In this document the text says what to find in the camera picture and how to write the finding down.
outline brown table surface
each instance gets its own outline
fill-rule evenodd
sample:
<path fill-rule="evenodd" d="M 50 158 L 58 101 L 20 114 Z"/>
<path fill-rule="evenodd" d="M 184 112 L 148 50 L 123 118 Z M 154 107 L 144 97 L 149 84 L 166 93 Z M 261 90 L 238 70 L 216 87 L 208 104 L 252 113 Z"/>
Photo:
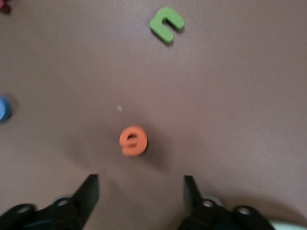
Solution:
<path fill-rule="evenodd" d="M 171 230 L 183 175 L 227 208 L 307 224 L 307 1 L 11 0 L 0 15 L 0 212 L 100 175 L 87 230 Z M 186 20 L 164 45 L 150 20 Z M 121 154 L 142 126 L 146 154 Z"/>

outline green foam letter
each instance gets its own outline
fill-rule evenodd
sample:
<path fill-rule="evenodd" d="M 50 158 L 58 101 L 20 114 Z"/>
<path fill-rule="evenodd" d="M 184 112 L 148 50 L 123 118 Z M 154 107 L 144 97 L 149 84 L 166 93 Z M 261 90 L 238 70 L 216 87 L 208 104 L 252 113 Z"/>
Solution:
<path fill-rule="evenodd" d="M 163 7 L 160 9 L 154 19 L 150 21 L 150 28 L 162 41 L 171 44 L 174 39 L 173 33 L 164 25 L 168 22 L 176 30 L 182 31 L 184 27 L 184 19 L 174 9 Z"/>

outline blue round object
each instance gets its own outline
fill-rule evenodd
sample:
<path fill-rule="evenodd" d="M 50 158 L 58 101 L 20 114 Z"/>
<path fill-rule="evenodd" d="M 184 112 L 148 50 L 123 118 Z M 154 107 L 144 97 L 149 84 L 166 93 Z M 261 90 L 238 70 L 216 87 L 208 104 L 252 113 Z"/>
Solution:
<path fill-rule="evenodd" d="M 0 96 L 0 122 L 6 121 L 12 114 L 12 106 L 9 101 L 4 96 Z"/>

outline white speck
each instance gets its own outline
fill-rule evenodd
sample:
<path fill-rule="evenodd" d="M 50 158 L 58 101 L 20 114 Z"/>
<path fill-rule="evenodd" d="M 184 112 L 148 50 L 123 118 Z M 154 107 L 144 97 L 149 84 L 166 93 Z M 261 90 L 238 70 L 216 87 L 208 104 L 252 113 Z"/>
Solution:
<path fill-rule="evenodd" d="M 123 110 L 123 108 L 122 108 L 120 105 L 116 106 L 116 108 L 117 108 L 117 110 L 120 111 L 120 112 Z"/>

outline pink object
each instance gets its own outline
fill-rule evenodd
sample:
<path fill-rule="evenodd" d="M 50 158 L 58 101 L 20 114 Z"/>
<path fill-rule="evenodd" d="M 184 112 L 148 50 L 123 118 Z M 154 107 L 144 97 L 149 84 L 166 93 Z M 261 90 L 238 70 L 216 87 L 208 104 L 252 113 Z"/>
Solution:
<path fill-rule="evenodd" d="M 11 7 L 8 4 L 6 4 L 4 0 L 0 0 L 0 11 L 3 13 L 10 13 Z"/>

